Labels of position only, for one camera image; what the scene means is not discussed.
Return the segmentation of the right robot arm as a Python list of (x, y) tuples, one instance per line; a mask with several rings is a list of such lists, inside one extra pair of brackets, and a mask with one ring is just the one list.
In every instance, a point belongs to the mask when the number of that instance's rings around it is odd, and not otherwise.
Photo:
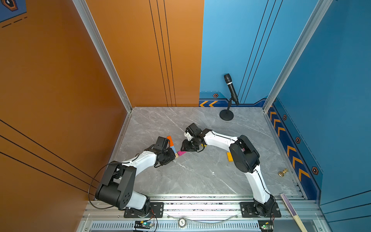
[(259, 217), (273, 216), (276, 200), (269, 192), (262, 176), (260, 155), (245, 135), (232, 137), (210, 129), (192, 131), (191, 128), (187, 128), (184, 135), (186, 139), (182, 143), (181, 151), (197, 152), (200, 145), (215, 146), (229, 151), (235, 166), (245, 174), (252, 189), (253, 213)]

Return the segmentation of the light blue block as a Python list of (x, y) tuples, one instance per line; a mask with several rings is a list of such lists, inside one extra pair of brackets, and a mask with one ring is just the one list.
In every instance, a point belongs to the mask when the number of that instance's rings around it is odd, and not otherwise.
[(177, 153), (177, 151), (176, 151), (176, 149), (175, 149), (174, 146), (171, 146), (170, 148), (174, 151), (174, 153)]

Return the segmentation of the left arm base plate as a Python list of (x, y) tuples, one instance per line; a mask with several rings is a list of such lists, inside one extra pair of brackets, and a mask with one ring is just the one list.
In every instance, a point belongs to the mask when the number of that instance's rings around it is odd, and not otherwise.
[(162, 218), (164, 212), (163, 202), (151, 202), (148, 213), (144, 213), (138, 209), (130, 208), (126, 209), (124, 213), (124, 218), (150, 218), (153, 215), (157, 218)]

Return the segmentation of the magenta block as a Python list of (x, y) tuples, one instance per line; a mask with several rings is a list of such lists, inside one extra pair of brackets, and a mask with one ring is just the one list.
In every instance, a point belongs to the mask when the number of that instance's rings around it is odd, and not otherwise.
[(182, 156), (182, 155), (184, 155), (185, 153), (186, 153), (186, 151), (179, 151), (179, 152), (177, 152), (178, 156)]

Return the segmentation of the yellow-orange block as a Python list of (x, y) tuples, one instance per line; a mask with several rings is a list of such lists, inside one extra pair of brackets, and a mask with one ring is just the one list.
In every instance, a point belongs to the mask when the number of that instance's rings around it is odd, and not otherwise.
[(233, 162), (233, 157), (232, 157), (232, 154), (230, 152), (227, 153), (227, 157), (228, 157), (229, 162)]

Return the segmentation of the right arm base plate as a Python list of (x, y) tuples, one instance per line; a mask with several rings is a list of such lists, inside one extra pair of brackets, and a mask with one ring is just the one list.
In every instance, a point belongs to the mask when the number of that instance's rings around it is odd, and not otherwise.
[(259, 209), (254, 202), (240, 202), (240, 210), (243, 218), (281, 218), (281, 211), (278, 203), (273, 203), (271, 207), (264, 210)]

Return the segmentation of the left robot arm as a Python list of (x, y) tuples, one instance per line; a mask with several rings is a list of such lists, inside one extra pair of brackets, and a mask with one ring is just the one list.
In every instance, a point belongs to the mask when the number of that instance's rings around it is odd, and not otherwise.
[(173, 149), (166, 148), (147, 149), (124, 162), (112, 161), (104, 168), (95, 198), (119, 210), (132, 209), (136, 215), (145, 217), (150, 211), (150, 197), (134, 191), (135, 178), (149, 167), (160, 167), (174, 159)]

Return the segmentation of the orange long block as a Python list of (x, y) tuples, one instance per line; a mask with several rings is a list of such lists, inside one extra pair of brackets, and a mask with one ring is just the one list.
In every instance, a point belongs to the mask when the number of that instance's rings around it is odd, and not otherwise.
[(173, 143), (172, 137), (171, 136), (167, 136), (167, 139), (169, 140), (170, 147), (173, 147), (174, 146), (174, 143)]

